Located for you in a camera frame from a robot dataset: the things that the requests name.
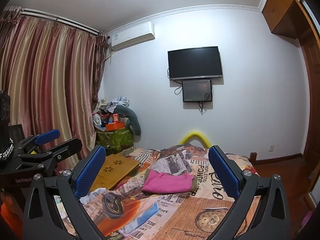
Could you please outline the small black wall monitor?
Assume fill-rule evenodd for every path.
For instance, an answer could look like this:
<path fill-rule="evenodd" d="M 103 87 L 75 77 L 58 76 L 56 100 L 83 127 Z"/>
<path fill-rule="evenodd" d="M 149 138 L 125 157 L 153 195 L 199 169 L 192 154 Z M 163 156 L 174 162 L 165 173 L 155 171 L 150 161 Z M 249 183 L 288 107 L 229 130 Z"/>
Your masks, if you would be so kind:
<path fill-rule="evenodd" d="M 182 96 L 183 102 L 211 102 L 213 99 L 211 80 L 183 80 Z"/>

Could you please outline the pink pants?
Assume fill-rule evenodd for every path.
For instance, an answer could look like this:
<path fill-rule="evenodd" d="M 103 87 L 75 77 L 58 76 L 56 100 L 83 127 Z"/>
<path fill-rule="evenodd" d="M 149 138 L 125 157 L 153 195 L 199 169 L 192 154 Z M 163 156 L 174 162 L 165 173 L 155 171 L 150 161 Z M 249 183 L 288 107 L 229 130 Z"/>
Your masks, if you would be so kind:
<path fill-rule="evenodd" d="M 172 175 L 148 169 L 145 173 L 142 191 L 154 194 L 172 194 L 187 192 L 187 175 Z"/>

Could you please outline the olive green garment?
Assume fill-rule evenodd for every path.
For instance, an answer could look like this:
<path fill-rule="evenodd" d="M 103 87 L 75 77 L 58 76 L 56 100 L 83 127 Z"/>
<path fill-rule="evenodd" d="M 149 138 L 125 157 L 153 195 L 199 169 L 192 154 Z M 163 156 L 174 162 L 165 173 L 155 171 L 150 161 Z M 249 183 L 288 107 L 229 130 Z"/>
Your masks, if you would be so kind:
<path fill-rule="evenodd" d="M 186 173 L 187 175 L 187 192 L 190 192 L 191 194 L 195 194 L 198 191 L 198 177 L 197 175 Z"/>

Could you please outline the black wall television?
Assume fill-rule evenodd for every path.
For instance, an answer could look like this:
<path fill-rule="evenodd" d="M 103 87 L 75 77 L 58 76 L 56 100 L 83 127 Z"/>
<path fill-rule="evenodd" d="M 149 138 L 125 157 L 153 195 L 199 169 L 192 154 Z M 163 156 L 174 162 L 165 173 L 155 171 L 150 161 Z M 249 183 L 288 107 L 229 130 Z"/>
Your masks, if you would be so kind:
<path fill-rule="evenodd" d="M 223 77 L 218 46 L 168 51 L 170 80 Z"/>

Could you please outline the newspaper print bed cover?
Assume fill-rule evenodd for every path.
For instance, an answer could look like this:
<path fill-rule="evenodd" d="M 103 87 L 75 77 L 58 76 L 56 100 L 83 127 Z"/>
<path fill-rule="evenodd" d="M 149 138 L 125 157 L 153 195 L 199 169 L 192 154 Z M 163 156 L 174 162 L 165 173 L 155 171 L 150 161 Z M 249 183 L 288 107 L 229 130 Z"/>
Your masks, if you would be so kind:
<path fill-rule="evenodd" d="M 117 155 L 139 166 L 113 189 L 99 188 L 80 199 L 106 239 L 206 239 L 234 203 L 208 160 L 208 150 L 191 144 L 163 150 L 132 147 Z M 146 171 L 197 175 L 198 191 L 142 191 Z"/>

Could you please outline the yellow foam headboard tube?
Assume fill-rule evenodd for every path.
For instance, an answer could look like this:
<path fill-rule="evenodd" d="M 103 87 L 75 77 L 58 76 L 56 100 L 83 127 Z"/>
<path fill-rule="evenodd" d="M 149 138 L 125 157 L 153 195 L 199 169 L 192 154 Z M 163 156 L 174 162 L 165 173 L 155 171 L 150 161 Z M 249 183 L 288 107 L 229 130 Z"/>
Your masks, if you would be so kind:
<path fill-rule="evenodd" d="M 186 136 L 182 138 L 179 144 L 186 144 L 194 139 L 197 139 L 205 148 L 210 148 L 212 144 L 208 138 L 199 131 L 191 131 Z"/>

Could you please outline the wooden bed post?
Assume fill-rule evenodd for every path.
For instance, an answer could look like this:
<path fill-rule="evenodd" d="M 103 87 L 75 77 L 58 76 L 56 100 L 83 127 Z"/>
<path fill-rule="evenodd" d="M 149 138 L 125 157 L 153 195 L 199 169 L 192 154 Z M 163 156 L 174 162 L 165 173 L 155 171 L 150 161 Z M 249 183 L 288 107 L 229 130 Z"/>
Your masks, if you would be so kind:
<path fill-rule="evenodd" d="M 248 160 L 254 166 L 257 162 L 257 152 L 251 152 Z"/>

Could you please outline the bamboo laptop tray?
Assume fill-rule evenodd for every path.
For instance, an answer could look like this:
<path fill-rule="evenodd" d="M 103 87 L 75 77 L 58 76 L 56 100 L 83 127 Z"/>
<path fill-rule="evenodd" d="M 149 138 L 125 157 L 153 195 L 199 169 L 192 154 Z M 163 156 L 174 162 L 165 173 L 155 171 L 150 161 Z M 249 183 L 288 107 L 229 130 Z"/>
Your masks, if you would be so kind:
<path fill-rule="evenodd" d="M 109 155 L 95 178 L 90 192 L 99 188 L 113 189 L 123 178 L 139 166 L 140 162 L 120 155 Z"/>

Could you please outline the white air conditioner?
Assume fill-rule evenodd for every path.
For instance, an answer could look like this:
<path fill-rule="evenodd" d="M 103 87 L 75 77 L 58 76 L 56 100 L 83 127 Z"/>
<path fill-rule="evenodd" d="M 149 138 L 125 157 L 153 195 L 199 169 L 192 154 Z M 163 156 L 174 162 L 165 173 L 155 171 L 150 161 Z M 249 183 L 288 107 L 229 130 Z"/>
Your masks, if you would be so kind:
<path fill-rule="evenodd" d="M 110 51 L 116 52 L 155 39 L 152 22 L 145 22 L 128 28 L 118 28 L 109 33 Z"/>

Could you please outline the white wall socket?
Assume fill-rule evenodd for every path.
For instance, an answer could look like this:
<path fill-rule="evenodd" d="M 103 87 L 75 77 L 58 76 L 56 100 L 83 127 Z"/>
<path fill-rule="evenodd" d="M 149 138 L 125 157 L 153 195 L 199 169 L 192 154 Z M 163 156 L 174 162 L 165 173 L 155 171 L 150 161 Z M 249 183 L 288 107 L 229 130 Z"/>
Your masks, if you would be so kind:
<path fill-rule="evenodd" d="M 274 145 L 271 145 L 270 147 L 269 147 L 269 152 L 272 152 L 274 150 Z"/>

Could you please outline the striped satin curtain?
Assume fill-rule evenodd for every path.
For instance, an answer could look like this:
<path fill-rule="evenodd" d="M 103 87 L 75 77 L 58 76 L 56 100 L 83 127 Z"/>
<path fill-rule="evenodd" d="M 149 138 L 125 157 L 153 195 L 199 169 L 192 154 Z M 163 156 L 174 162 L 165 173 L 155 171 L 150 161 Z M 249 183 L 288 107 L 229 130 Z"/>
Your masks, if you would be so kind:
<path fill-rule="evenodd" d="M 73 168 L 95 145 L 92 112 L 107 50 L 106 33 L 24 16 L 19 7 L 1 13 L 1 89 L 11 98 L 11 124 L 20 124 L 25 136 L 58 129 L 59 139 L 44 149 L 82 142 L 58 171 Z"/>

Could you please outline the green patterned storage box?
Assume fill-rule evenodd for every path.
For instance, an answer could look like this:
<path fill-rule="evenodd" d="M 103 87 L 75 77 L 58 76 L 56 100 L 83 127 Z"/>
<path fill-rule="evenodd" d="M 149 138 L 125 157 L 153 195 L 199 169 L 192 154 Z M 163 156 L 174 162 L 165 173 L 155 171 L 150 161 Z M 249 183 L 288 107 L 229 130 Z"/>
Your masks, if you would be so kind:
<path fill-rule="evenodd" d="M 117 154 L 133 146 L 133 133 L 127 127 L 108 132 L 96 131 L 96 134 L 96 144 L 105 148 L 106 155 Z"/>

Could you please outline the grey plush toy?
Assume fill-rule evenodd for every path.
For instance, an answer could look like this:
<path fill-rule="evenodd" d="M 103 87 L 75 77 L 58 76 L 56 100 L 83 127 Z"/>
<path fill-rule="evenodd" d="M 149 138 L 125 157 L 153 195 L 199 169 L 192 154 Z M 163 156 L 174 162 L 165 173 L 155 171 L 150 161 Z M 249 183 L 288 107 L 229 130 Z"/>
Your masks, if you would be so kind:
<path fill-rule="evenodd" d="M 124 106 L 116 106 L 114 114 L 119 114 L 124 118 L 127 118 L 126 125 L 130 127 L 135 135 L 141 135 L 141 127 L 138 118 L 133 110 Z"/>

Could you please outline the orange box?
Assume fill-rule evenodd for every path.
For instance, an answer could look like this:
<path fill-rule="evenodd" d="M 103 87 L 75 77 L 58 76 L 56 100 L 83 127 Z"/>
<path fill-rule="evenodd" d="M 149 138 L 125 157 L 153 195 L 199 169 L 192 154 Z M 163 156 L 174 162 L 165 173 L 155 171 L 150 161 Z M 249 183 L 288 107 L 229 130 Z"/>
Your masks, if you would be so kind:
<path fill-rule="evenodd" d="M 123 122 L 113 122 L 105 126 L 106 131 L 114 131 L 114 130 L 122 129 L 124 127 L 125 127 L 125 124 Z"/>

